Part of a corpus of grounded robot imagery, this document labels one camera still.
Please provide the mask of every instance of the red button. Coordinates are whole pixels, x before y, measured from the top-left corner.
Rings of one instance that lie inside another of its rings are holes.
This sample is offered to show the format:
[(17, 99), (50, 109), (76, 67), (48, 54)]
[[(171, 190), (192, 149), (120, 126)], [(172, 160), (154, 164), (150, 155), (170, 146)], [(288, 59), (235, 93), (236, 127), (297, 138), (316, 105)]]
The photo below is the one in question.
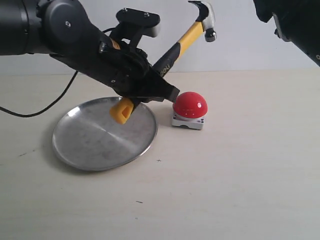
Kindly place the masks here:
[(176, 114), (188, 118), (202, 118), (208, 112), (208, 105), (203, 96), (196, 92), (185, 92), (177, 97), (173, 104)]

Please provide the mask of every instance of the white wall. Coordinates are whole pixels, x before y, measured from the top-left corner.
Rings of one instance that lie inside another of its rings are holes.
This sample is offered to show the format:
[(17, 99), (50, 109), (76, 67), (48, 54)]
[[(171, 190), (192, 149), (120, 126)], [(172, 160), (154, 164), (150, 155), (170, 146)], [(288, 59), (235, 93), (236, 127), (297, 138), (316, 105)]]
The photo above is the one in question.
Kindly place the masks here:
[[(142, 47), (154, 63), (175, 43), (198, 16), (198, 9), (187, 0), (80, 0), (91, 21), (101, 30), (117, 24), (120, 9), (134, 8), (161, 17), (157, 38), (144, 37)], [(188, 71), (234, 71), (315, 67), (292, 43), (274, 35), (275, 24), (260, 22), (253, 0), (212, 0), (218, 39), (206, 43), (200, 38), (172, 69)], [(0, 57), (1, 75), (66, 74), (72, 71), (49, 56)]]

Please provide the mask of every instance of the hammer head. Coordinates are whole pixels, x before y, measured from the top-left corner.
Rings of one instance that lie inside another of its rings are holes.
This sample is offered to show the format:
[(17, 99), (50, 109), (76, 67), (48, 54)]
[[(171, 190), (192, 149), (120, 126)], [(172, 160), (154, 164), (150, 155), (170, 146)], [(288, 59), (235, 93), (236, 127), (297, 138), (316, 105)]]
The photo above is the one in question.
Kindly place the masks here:
[(215, 32), (215, 12), (212, 5), (205, 1), (188, 1), (196, 5), (199, 8), (199, 16), (196, 22), (201, 22), (203, 31), (205, 32), (205, 40), (209, 43), (214, 42), (217, 39)]

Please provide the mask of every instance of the stainless steel plate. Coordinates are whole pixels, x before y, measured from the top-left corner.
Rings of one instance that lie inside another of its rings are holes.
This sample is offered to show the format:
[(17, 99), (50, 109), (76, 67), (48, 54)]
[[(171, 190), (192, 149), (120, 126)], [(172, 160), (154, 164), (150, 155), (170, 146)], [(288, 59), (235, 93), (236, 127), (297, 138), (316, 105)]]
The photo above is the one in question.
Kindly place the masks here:
[(144, 104), (126, 124), (117, 124), (109, 110), (120, 97), (86, 102), (69, 111), (53, 133), (53, 149), (66, 164), (85, 171), (106, 171), (143, 155), (158, 131), (152, 111)]

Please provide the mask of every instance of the wire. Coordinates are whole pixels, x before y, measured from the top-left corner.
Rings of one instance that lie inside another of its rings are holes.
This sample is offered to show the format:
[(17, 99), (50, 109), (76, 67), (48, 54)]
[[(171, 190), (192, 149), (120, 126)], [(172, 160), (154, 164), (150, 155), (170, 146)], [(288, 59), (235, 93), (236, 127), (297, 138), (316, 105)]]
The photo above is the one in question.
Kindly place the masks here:
[[(114, 27), (112, 28), (108, 28), (106, 30), (103, 31), (103, 33), (107, 33), (107, 32), (110, 32), (112, 31), (113, 29), (115, 29)], [(10, 111), (2, 106), (0, 106), (0, 111), (2, 112), (5, 112), (7, 114), (10, 114), (10, 115), (13, 115), (15, 117), (19, 117), (19, 118), (33, 118), (33, 117), (36, 117), (36, 116), (39, 116), (43, 113), (45, 113), (46, 111), (48, 111), (50, 108), (52, 108), (54, 105), (56, 105), (65, 95), (66, 93), (68, 92), (69, 88), (71, 87), (72, 83), (75, 81), (77, 75), (78, 75), (78, 71), (75, 71), (75, 73), (73, 74), (69, 84), (66, 86), (66, 88), (64, 89), (64, 91), (61, 93), (61, 95), (56, 99), (54, 100), (49, 106), (47, 106), (46, 108), (42, 109), (41, 111), (38, 111), (36, 113), (33, 113), (33, 114), (20, 114), (20, 113), (17, 113), (17, 112), (14, 112), (14, 111)]]

